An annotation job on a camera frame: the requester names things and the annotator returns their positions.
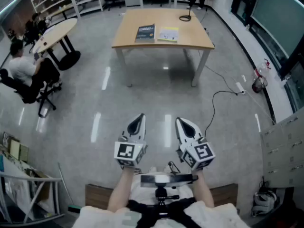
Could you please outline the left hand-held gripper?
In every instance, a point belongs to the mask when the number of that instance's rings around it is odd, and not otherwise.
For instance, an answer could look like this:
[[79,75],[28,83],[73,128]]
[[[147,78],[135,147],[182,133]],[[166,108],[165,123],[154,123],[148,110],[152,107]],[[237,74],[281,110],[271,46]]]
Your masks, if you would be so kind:
[[138,169],[139,163],[147,151],[145,141],[146,134],[146,115],[141,113],[135,116],[127,126],[129,137],[122,135],[114,145],[114,159],[120,167]]

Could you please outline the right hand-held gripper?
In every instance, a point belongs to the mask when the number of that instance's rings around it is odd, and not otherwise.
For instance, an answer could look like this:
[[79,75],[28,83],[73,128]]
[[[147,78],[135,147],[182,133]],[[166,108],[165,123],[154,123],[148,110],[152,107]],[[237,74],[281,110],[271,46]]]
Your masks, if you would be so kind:
[[175,120],[176,135],[179,140],[177,150],[181,162],[185,162],[191,171],[202,170],[207,167],[215,158],[210,143],[199,127],[182,117]]

